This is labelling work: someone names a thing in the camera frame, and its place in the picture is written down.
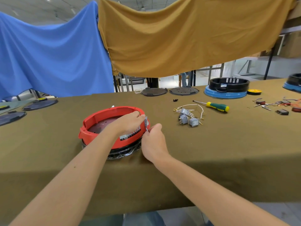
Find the white wire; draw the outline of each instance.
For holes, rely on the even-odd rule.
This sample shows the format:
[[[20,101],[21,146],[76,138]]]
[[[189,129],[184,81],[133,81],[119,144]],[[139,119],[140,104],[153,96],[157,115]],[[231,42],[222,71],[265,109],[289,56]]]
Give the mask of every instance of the white wire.
[[[184,107],[184,106],[188,106],[188,105],[183,105],[183,106],[177,107],[177,108],[176,108],[176,112],[181,113],[181,111],[179,111],[178,109],[180,109],[180,108],[182,108],[182,107]],[[203,110],[203,107],[202,107],[202,106],[200,106],[200,107],[201,107],[201,109],[202,109],[200,119],[202,119],[204,110]],[[189,116],[190,116],[191,118],[194,118],[194,115],[193,115],[191,112],[189,112]]]

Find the green and yellow screwdriver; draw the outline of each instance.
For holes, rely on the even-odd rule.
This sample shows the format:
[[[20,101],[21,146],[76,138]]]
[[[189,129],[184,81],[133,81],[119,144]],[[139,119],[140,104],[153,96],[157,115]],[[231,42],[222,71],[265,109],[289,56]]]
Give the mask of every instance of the green and yellow screwdriver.
[[[196,103],[199,103],[199,104],[205,104],[207,107],[212,107],[212,108],[215,108],[219,111],[222,111],[222,112],[228,112],[229,111],[229,106],[226,106],[224,104],[217,104],[217,103],[211,103],[211,102],[197,102],[197,101],[193,101],[193,102],[196,102]]]

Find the mustard yellow curtain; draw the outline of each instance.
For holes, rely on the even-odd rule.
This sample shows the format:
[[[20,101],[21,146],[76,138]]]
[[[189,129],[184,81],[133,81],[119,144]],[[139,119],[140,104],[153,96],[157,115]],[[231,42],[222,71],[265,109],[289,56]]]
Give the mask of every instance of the mustard yellow curtain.
[[[138,12],[99,0],[98,28],[123,74],[164,77],[270,49],[294,0],[178,0]]]

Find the blue plastic base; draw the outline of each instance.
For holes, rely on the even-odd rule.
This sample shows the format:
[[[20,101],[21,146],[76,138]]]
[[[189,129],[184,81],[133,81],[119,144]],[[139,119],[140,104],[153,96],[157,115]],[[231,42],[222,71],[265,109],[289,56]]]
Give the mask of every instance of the blue plastic base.
[[[240,93],[221,93],[214,91],[212,89],[209,89],[209,86],[206,86],[205,88],[205,94],[213,97],[213,98],[228,98],[228,99],[234,99],[234,98],[243,98],[246,96],[246,92],[240,92]]]
[[[289,90],[294,90],[297,92],[301,92],[301,86],[294,86],[288,83],[284,83],[283,88],[285,89],[289,89]]]

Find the light fixture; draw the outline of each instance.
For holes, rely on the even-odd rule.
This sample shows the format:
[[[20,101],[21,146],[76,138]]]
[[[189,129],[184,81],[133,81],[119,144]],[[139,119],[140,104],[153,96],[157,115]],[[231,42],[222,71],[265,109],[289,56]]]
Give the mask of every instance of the light fixture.
[[[15,10],[12,9],[11,11],[18,16],[18,13]]]

